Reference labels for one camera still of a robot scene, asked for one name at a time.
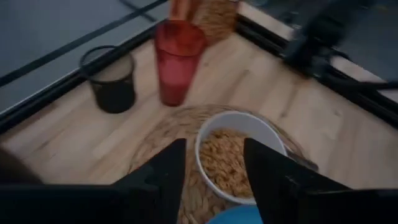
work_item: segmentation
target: bowl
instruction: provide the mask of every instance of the bowl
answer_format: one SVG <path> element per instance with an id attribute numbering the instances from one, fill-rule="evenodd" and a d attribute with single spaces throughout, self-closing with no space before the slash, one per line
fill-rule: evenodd
<path id="1" fill-rule="evenodd" d="M 206 184 L 214 190 L 214 192 L 226 200 L 244 205 L 255 205 L 254 198 L 238 198 L 219 189 L 206 175 L 200 161 L 200 146 L 206 137 L 215 129 L 230 128 L 240 131 L 250 138 L 261 142 L 262 144 L 274 149 L 275 151 L 286 156 L 284 143 L 278 137 L 278 134 L 267 124 L 267 122 L 249 114 L 238 111 L 226 111 L 216 114 L 205 121 L 199 129 L 199 133 L 195 140 L 195 157 L 197 166 L 201 176 Z"/>

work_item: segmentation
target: black frame rail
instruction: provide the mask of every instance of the black frame rail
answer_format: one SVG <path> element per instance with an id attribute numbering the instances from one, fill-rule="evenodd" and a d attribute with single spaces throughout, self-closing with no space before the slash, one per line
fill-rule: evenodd
<path id="1" fill-rule="evenodd" d="M 154 29 L 155 25 L 128 40 L 127 42 L 121 44 L 118 47 L 118 50 L 112 52 L 111 55 L 104 55 L 103 57 L 93 61 L 93 63 L 97 65 L 98 69 L 102 69 L 105 66 L 113 63 L 124 54 L 127 54 L 131 50 L 139 47 L 144 42 L 150 40 L 152 38 L 152 34 L 154 33 Z M 238 16 L 236 32 L 245 39 L 256 44 L 261 49 L 264 49 L 277 57 L 282 57 L 281 52 L 288 44 L 287 40 L 244 16 Z M 347 74 L 344 74 L 335 68 L 330 68 L 327 72 L 329 75 L 336 78 L 343 80 L 353 80 Z M 29 116 L 32 116 L 34 113 L 41 110 L 43 107 L 60 98 L 68 91 L 73 90 L 76 86 L 80 85 L 84 81 L 85 79 L 79 75 L 79 71 L 76 71 L 48 87 L 46 90 L 34 95 L 12 110 L 2 114 L 0 116 L 0 133 L 4 133 L 16 126 Z M 347 100 L 350 100 L 370 113 L 383 119 L 391 126 L 398 128 L 398 104 L 395 101 L 386 98 L 376 90 L 348 91 L 347 89 L 340 88 L 338 85 L 336 85 L 336 83 L 329 82 L 328 80 L 319 80 L 319 82 L 345 97 Z"/>

